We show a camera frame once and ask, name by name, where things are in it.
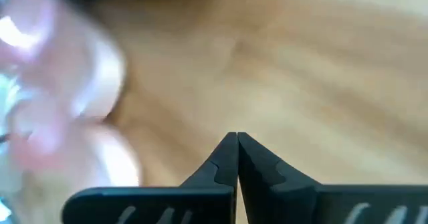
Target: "black tool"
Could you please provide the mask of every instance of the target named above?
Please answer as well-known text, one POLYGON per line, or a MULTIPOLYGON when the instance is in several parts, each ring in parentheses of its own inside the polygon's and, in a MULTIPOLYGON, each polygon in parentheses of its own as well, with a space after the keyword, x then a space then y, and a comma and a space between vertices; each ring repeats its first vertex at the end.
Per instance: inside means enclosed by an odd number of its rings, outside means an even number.
POLYGON ((181 186, 98 188, 65 204, 64 224, 235 223, 237 179, 249 224, 425 224, 428 187, 322 185, 246 133, 229 133, 181 186))

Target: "wooden table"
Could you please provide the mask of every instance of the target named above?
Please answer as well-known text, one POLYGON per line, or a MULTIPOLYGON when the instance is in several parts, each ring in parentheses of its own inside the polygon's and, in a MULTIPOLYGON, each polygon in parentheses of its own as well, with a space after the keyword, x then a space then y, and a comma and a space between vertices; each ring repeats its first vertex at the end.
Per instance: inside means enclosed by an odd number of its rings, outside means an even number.
MULTIPOLYGON (((105 0, 146 185, 229 131, 323 183, 428 183, 428 0, 105 0)), ((240 203, 238 223, 245 223, 240 203)))

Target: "table surface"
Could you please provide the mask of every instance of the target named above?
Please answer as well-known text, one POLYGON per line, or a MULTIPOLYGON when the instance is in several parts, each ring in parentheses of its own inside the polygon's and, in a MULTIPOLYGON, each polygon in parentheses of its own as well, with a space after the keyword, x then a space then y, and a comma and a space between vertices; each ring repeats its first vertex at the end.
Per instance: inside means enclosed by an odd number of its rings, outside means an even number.
POLYGON ((101 1, 129 62, 110 121, 150 186, 182 183, 229 131, 323 183, 428 183, 427 6, 101 1))

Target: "wood grain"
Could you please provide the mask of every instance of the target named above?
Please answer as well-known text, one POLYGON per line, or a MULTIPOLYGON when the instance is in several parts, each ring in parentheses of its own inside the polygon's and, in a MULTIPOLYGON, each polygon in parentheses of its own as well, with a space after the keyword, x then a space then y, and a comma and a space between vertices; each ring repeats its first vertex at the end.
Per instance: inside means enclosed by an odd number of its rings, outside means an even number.
POLYGON ((179 185, 229 131, 323 183, 428 183, 427 6, 99 2, 130 62, 110 120, 147 185, 179 185))

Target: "light wood surface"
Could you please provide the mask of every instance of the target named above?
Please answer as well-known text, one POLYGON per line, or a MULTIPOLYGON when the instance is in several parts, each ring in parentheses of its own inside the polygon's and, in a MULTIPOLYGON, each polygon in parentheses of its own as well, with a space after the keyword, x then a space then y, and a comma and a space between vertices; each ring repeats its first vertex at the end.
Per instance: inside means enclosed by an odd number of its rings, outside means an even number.
POLYGON ((110 119, 146 185, 179 185, 229 131, 323 183, 428 183, 428 0, 96 9, 130 63, 110 119))

